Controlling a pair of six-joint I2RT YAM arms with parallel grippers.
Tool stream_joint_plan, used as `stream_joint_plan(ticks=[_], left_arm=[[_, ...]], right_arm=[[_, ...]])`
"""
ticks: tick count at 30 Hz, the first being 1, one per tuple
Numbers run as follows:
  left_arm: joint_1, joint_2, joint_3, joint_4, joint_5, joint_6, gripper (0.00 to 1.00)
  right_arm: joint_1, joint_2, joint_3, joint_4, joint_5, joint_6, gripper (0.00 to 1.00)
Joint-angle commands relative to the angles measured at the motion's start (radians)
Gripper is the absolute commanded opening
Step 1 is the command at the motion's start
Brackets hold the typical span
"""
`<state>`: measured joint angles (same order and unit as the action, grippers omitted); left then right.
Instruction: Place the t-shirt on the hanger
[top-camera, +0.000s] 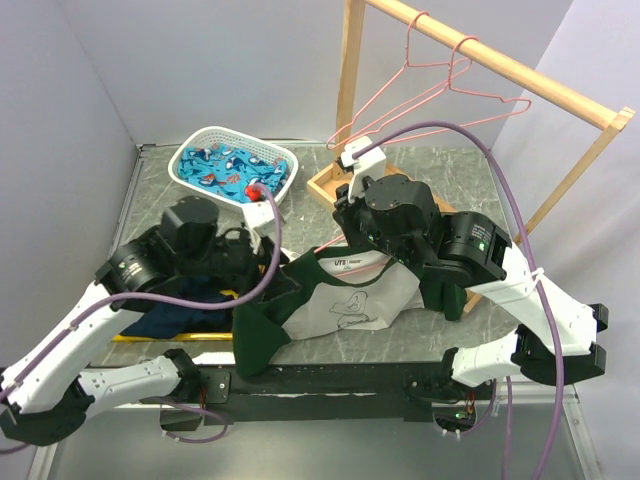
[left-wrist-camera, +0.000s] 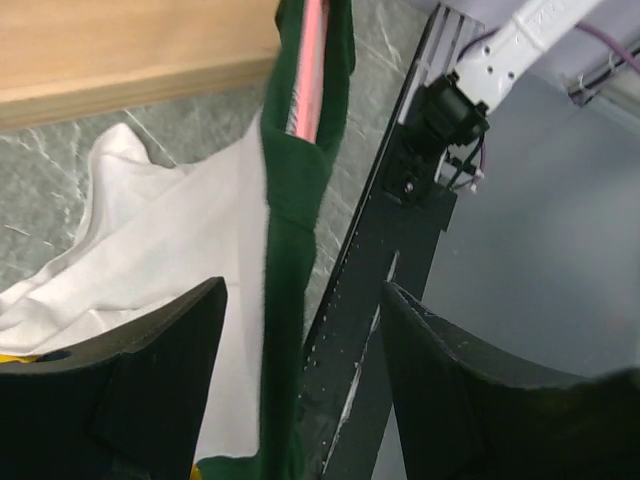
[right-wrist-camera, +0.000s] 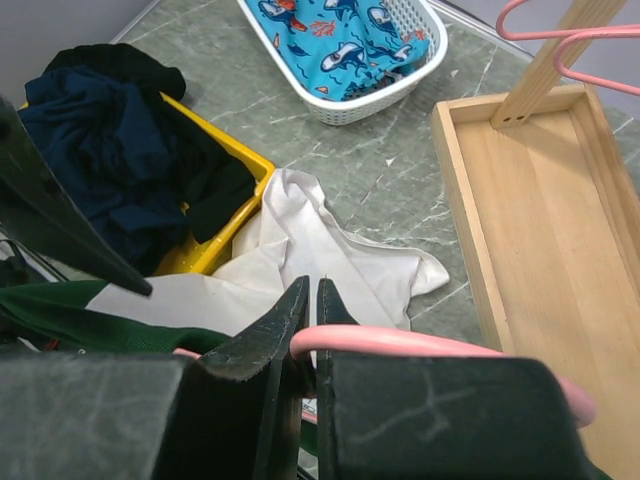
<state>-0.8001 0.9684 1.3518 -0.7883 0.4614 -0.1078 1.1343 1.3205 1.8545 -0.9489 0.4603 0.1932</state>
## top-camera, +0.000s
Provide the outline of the white and green t-shirt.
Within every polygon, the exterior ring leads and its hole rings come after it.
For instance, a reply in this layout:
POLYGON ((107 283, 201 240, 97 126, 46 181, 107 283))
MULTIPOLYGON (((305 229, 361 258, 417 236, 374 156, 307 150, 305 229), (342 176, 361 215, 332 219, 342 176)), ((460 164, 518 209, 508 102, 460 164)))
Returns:
POLYGON ((448 321, 461 318, 467 302, 464 288, 392 260, 379 272, 336 278, 322 269, 310 249, 281 266, 261 294, 234 309, 238 374, 261 374, 278 350, 293 341, 340 330, 386 329, 406 310, 441 312, 448 321))

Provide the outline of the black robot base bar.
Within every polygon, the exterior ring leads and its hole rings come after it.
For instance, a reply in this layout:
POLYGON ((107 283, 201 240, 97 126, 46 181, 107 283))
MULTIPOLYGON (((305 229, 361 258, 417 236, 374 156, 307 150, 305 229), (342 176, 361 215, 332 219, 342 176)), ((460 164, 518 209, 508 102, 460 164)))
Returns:
POLYGON ((435 406, 488 400, 495 388, 446 380, 437 362, 270 366, 242 377, 230 365, 201 366, 171 399, 236 422, 401 419, 431 422, 435 406))

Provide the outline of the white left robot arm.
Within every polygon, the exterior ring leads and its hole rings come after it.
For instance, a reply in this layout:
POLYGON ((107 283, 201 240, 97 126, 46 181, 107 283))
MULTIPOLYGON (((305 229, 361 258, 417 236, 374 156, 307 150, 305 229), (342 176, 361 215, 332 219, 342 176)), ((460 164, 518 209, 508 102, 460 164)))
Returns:
POLYGON ((90 371, 97 352, 153 307, 220 311, 262 293, 280 264, 282 219, 269 193, 242 209, 239 228, 218 230, 218 206, 187 196, 160 222, 117 248, 64 319, 1 372, 1 431, 48 446, 123 404, 197 396, 199 367, 182 349, 110 371, 90 371))

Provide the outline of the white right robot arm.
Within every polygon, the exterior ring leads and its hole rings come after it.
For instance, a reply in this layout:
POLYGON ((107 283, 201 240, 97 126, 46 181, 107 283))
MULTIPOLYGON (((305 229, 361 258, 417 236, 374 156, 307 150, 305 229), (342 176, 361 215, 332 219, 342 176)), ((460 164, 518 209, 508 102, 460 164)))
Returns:
POLYGON ((439 390, 462 397, 490 379, 522 374, 539 384, 575 384, 604 374, 606 351, 596 343, 608 326, 602 304, 581 303, 531 268, 509 235, 484 214, 442 212, 429 186, 402 174, 365 178, 354 194, 336 190, 333 218, 351 246, 372 247, 417 276, 467 289, 519 322, 504 337, 446 351, 439 390))

